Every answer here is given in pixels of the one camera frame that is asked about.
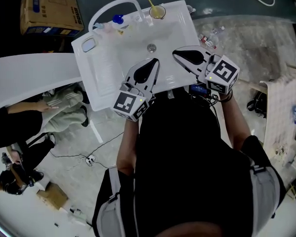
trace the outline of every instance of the cup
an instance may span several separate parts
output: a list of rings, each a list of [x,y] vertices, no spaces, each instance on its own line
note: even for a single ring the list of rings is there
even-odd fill
[[[166,9],[161,5],[155,5],[156,10],[159,12],[159,15],[155,14],[155,11],[152,9],[152,7],[149,10],[149,14],[151,17],[155,19],[163,19],[166,15]]]
[[[196,9],[193,8],[191,5],[187,5],[187,9],[188,9],[189,14],[196,12]]]

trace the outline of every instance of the cardboard box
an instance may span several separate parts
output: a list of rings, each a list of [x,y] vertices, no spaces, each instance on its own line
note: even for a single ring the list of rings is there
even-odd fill
[[[21,34],[75,36],[84,29],[76,0],[22,0]]]
[[[38,191],[36,195],[57,210],[63,207],[68,199],[63,190],[54,183],[49,183],[45,191]]]

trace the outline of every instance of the black bag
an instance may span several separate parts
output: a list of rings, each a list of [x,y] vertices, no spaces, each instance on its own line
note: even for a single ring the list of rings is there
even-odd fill
[[[253,110],[258,114],[266,118],[266,109],[267,109],[267,95],[258,92],[253,100],[247,104],[248,111],[252,112]]]

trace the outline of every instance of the blue bottle cap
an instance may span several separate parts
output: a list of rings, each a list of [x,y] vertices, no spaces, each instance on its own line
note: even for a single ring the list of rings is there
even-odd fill
[[[123,16],[124,16],[124,15],[114,15],[114,17],[113,17],[113,22],[114,22],[114,23],[117,23],[117,24],[119,24],[119,25],[123,24],[123,23],[124,23]]]

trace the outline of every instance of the black and white marker cube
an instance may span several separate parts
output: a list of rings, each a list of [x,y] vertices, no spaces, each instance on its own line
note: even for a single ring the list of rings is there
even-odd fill
[[[111,109],[123,118],[137,121],[148,107],[149,103],[146,97],[119,90]]]
[[[225,55],[205,78],[208,89],[228,94],[238,79],[240,68]]]

